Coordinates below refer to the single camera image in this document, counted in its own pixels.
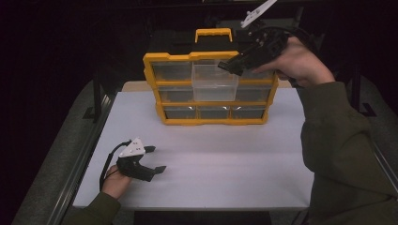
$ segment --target white table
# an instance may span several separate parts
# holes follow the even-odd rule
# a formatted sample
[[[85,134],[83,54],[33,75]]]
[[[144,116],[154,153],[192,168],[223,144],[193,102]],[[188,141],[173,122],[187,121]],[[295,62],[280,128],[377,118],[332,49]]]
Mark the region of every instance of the white table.
[[[309,206],[313,174],[304,166],[297,91],[279,88],[264,125],[166,126],[152,92],[118,93],[77,193],[90,204],[108,154],[140,137],[155,145],[140,163],[167,166],[151,182],[133,180],[120,199],[132,210],[276,210]],[[111,165],[115,164],[121,147]]]

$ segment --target dark background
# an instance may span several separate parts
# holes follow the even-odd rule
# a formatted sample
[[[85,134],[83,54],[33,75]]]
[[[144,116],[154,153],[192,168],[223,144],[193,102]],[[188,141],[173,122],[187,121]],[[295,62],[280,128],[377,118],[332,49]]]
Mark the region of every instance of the dark background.
[[[189,6],[201,2],[0,3],[2,224],[14,218],[71,104],[94,72],[106,93],[114,94],[124,82],[145,78],[142,58],[153,30],[214,27],[219,20],[242,20],[246,10],[259,5],[217,1],[226,6]],[[287,16],[297,2],[280,1],[268,16]],[[301,2],[308,3],[302,27],[316,35],[326,32],[320,56],[339,71],[337,79],[347,83],[356,66],[398,113],[396,4],[392,0]]]

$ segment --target human hand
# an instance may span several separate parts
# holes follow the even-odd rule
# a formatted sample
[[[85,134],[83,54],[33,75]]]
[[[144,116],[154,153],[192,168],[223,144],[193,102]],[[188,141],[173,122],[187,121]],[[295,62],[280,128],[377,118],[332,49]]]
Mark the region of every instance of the human hand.
[[[254,69],[253,72],[273,69],[277,70],[281,80],[294,78],[302,87],[335,81],[330,70],[297,37],[287,40],[287,46],[278,58]]]
[[[112,166],[106,173],[106,179],[102,186],[102,192],[119,199],[126,192],[132,180],[131,177],[125,176],[118,170],[117,166]]]

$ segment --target black cable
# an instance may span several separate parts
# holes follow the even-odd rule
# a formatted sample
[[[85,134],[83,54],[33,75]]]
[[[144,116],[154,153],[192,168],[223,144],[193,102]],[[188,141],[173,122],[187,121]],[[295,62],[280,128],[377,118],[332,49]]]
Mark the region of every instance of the black cable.
[[[109,173],[108,175],[105,176],[105,178],[103,178],[103,180],[106,180],[108,177],[110,177],[112,174],[114,174],[114,173],[116,173],[116,172],[118,172],[118,171],[119,171],[119,170],[115,170],[115,171]]]
[[[120,143],[109,155],[108,158],[106,159],[105,164],[103,165],[103,169],[102,169],[102,173],[100,174],[99,177],[99,191],[102,190],[103,187],[103,182],[105,181],[105,179],[107,177],[105,177],[106,171],[108,170],[109,164],[111,164],[112,158],[114,157],[114,153],[115,151],[121,147],[121,146],[128,146],[130,143],[132,142],[132,140],[129,140],[128,142],[123,142]]]
[[[293,218],[291,225],[295,225],[298,223],[298,219],[299,219],[299,216],[301,215],[301,213],[302,213],[302,211],[299,211],[296,214],[296,216]],[[308,218],[309,218],[309,212],[308,212],[308,210],[306,210],[304,219],[300,222],[300,225],[308,225]]]

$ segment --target sleeve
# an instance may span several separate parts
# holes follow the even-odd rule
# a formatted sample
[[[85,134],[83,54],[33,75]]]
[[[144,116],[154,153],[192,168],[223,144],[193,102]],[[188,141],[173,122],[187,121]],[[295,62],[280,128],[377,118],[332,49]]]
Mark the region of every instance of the sleeve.
[[[86,208],[65,221],[65,225],[109,225],[120,209],[120,203],[113,197],[100,192]]]
[[[300,97],[303,159],[314,172],[310,224],[398,224],[397,192],[375,158],[370,125],[350,107],[344,84],[306,88]]]

